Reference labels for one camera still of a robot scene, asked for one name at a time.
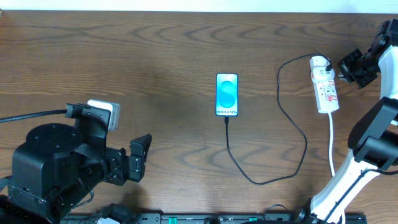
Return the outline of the blue Galaxy smartphone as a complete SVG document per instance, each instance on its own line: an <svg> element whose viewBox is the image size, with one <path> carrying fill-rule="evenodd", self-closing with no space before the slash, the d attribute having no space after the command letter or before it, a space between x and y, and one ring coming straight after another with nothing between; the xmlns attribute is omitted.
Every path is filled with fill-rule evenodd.
<svg viewBox="0 0 398 224"><path fill-rule="evenodd" d="M215 114L232 116L239 114L239 84L235 73L218 73L216 75Z"/></svg>

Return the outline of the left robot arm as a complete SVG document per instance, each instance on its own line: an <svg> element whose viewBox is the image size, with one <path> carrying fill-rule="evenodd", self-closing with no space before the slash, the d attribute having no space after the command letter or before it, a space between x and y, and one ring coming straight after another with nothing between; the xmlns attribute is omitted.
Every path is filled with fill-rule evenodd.
<svg viewBox="0 0 398 224"><path fill-rule="evenodd" d="M140 182L152 136L125 149L106 147L102 124L50 123L32 129L13 153L7 205L19 220L60 223L99 183Z"/></svg>

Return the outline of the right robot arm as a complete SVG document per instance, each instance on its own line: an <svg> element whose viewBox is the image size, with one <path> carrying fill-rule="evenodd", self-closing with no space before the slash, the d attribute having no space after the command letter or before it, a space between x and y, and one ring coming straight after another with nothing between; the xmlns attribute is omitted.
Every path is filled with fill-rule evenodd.
<svg viewBox="0 0 398 224"><path fill-rule="evenodd" d="M340 223L359 191L388 168L397 165L397 19L384 21L365 54L356 49L339 61L338 78L364 88L381 79L379 101L355 124L348 154L327 186L296 216L296 223Z"/></svg>

